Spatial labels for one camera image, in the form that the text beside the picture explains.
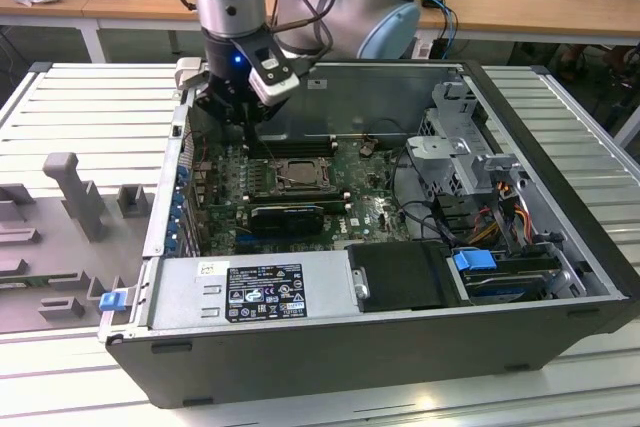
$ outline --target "blue cable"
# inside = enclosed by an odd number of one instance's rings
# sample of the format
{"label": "blue cable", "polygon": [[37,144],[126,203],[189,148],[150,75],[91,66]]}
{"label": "blue cable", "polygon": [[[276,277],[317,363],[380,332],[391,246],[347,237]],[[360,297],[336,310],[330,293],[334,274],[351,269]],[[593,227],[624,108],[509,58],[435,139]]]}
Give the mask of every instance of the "blue cable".
{"label": "blue cable", "polygon": [[440,7],[442,12],[444,12],[444,14],[447,16],[447,23],[449,24],[449,41],[447,42],[447,48],[444,50],[444,54],[442,54],[442,58],[446,59],[447,54],[449,53],[449,50],[453,45],[453,36],[454,36],[454,29],[455,29],[453,14],[451,13],[451,10],[449,9],[449,7],[444,5],[440,0],[431,0],[431,2],[433,2],[438,7]]}

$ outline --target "black plastic cover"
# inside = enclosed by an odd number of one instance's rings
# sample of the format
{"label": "black plastic cover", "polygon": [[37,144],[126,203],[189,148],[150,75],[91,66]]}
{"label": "black plastic cover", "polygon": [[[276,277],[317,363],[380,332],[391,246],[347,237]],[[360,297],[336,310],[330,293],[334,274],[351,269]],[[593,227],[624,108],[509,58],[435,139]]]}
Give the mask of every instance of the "black plastic cover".
{"label": "black plastic cover", "polygon": [[457,307],[457,294],[440,242],[354,244],[347,248],[351,269],[364,272],[370,297],[362,312]]}

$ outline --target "white sticker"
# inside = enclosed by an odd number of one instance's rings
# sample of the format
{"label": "white sticker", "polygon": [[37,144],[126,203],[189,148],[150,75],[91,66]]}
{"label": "white sticker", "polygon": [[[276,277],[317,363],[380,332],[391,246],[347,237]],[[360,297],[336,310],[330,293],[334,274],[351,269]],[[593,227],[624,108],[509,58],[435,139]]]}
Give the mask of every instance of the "white sticker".
{"label": "white sticker", "polygon": [[0,290],[10,290],[10,289],[26,289],[27,284],[22,282],[10,282],[8,284],[0,284]]}
{"label": "white sticker", "polygon": [[309,79],[307,80],[307,89],[326,90],[328,84],[327,79]]}
{"label": "white sticker", "polygon": [[198,277],[205,275],[227,275],[230,263],[226,260],[217,262],[200,262],[198,264]]}

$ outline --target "desk leg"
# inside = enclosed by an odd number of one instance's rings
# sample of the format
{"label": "desk leg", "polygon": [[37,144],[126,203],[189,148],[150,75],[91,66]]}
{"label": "desk leg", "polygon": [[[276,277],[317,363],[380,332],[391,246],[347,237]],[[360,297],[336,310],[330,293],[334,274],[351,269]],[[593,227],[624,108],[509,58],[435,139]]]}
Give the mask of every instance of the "desk leg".
{"label": "desk leg", "polygon": [[180,55],[180,43],[178,42],[178,34],[175,30],[167,32],[169,34],[169,45],[171,46],[171,53],[174,55]]}
{"label": "desk leg", "polygon": [[108,56],[103,50],[102,44],[100,43],[100,35],[98,34],[98,23],[86,22],[83,23],[82,26],[79,26],[78,29],[80,30],[82,38],[84,39],[84,44],[87,47],[87,52],[89,52],[91,62],[93,62],[94,64],[106,64],[107,62],[109,62]]}
{"label": "desk leg", "polygon": [[627,145],[635,138],[640,131],[640,106],[635,110],[629,120],[625,122],[620,131],[616,134],[613,140],[623,149],[627,148]]}

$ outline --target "wire bundle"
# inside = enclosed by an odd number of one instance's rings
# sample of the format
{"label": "wire bundle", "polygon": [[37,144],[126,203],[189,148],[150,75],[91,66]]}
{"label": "wire bundle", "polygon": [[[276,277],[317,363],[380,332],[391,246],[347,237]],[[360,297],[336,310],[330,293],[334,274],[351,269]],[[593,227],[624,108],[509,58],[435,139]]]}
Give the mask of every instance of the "wire bundle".
{"label": "wire bundle", "polygon": [[442,15],[444,16],[444,27],[442,28],[442,32],[438,36],[438,39],[443,39],[445,34],[448,32],[448,41],[447,46],[444,49],[444,53],[442,54],[442,58],[446,59],[451,51],[451,47],[453,46],[453,42],[456,39],[456,35],[458,34],[458,14],[447,5],[446,0],[430,0],[434,4],[436,4]]}

